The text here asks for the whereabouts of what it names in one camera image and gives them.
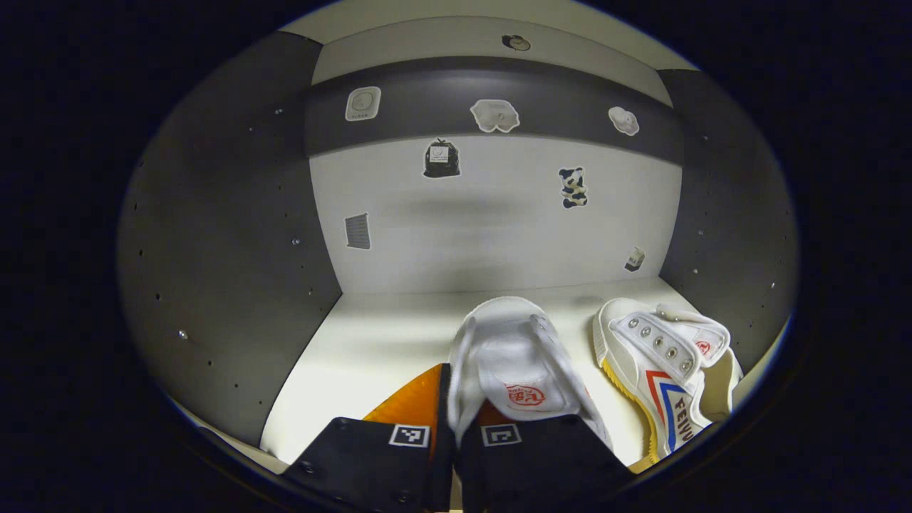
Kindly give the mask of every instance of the shoe tongue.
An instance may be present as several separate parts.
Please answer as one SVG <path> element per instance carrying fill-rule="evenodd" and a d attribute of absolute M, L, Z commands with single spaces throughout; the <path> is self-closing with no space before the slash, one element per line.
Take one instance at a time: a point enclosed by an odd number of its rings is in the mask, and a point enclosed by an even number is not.
<path fill-rule="evenodd" d="M 665 304 L 659 304 L 656 311 L 666 330 L 697 348 L 704 369 L 715 365 L 729 347 L 729 331 L 715 320 Z"/>
<path fill-rule="evenodd" d="M 475 354 L 485 397 L 501 413 L 519 421 L 579 413 L 579 400 L 537 347 L 528 321 L 498 328 L 479 340 Z"/>

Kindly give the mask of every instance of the black trash bag sticker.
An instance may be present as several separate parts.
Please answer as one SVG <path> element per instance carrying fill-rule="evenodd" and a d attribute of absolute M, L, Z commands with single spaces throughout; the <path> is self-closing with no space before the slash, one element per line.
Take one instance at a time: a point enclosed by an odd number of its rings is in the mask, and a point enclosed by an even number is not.
<path fill-rule="evenodd" d="M 633 250 L 630 251 L 630 256 L 627 258 L 627 263 L 624 264 L 624 269 L 630 272 L 639 270 L 640 266 L 643 265 L 643 260 L 646 260 L 646 252 L 633 246 Z"/>
<path fill-rule="evenodd" d="M 424 175 L 428 178 L 445 178 L 459 174 L 459 150 L 452 142 L 438 137 L 424 153 Z"/>

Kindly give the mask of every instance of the cow print sticker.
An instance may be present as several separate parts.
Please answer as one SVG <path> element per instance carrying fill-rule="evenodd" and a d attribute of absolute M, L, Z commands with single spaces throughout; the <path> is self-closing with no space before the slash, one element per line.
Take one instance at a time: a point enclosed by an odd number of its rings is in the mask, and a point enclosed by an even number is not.
<path fill-rule="evenodd" d="M 561 195 L 564 197 L 564 208 L 573 208 L 575 206 L 586 206 L 589 198 L 586 197 L 586 189 L 583 186 L 583 176 L 586 170 L 582 167 L 562 169 L 557 174 L 561 177 Z"/>

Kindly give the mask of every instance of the white floor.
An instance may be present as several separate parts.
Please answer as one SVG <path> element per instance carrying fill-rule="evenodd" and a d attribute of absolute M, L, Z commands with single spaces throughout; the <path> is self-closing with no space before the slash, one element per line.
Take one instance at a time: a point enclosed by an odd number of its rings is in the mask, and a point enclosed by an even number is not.
<path fill-rule="evenodd" d="M 447 360 L 462 320 L 499 296 L 540 306 L 557 327 L 625 464 L 643 455 L 645 417 L 596 366 L 591 322 L 608 300 L 634 298 L 693 307 L 658 277 L 560 288 L 460 294 L 344 294 L 288 376 L 260 447 L 293 463 L 335 417 L 362 418 L 402 385 Z"/>

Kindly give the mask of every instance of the white wall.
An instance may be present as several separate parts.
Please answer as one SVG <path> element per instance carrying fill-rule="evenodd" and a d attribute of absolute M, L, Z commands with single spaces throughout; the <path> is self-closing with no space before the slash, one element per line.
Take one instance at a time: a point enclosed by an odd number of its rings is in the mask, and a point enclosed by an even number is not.
<path fill-rule="evenodd" d="M 678 213 L 679 166 L 574 141 L 441 137 L 459 149 L 461 176 L 423 176 L 432 138 L 311 159 L 343 292 L 546 288 L 658 275 Z M 589 203 L 565 209 L 557 173 L 576 166 L 586 168 Z M 371 249 L 346 247 L 345 218 L 365 212 Z M 635 273 L 624 269 L 633 246 L 646 252 Z"/>
<path fill-rule="evenodd" d="M 516 51 L 502 42 L 519 35 L 532 44 Z M 484 56 L 564 66 L 613 80 L 671 105 L 655 69 L 584 37 L 547 26 L 489 17 L 435 17 L 374 28 L 329 43 L 320 52 L 313 83 L 416 58 Z"/>
<path fill-rule="evenodd" d="M 325 45 L 378 26 L 439 16 L 488 16 L 536 23 L 612 47 L 654 69 L 696 69 L 653 37 L 572 0 L 343 0 L 282 30 Z"/>

